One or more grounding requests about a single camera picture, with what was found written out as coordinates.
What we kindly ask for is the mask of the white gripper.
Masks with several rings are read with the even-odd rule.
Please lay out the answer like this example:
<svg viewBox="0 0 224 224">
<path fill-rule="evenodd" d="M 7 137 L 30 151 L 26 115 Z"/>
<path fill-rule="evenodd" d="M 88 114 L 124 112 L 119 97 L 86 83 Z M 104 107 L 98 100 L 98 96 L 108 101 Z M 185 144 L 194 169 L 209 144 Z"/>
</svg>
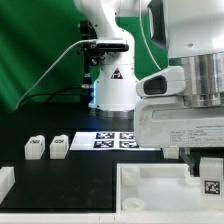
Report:
<svg viewBox="0 0 224 224">
<path fill-rule="evenodd" d="M 180 157 L 194 175 L 190 148 L 224 147 L 224 107 L 187 108 L 178 96 L 143 98 L 134 111 L 134 134 L 142 148 L 181 148 Z"/>
</svg>

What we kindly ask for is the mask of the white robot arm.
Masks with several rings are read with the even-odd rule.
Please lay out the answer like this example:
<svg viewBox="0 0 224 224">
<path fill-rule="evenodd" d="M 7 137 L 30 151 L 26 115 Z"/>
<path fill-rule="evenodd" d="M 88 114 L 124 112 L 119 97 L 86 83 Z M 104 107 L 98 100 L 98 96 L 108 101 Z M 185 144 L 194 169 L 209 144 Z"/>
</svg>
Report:
<svg viewBox="0 0 224 224">
<path fill-rule="evenodd" d="M 174 151 L 195 176 L 224 167 L 224 0 L 73 0 L 105 56 L 91 109 L 133 114 L 143 148 Z M 134 39 L 117 17 L 147 14 L 152 41 L 168 66 L 137 80 Z"/>
</svg>

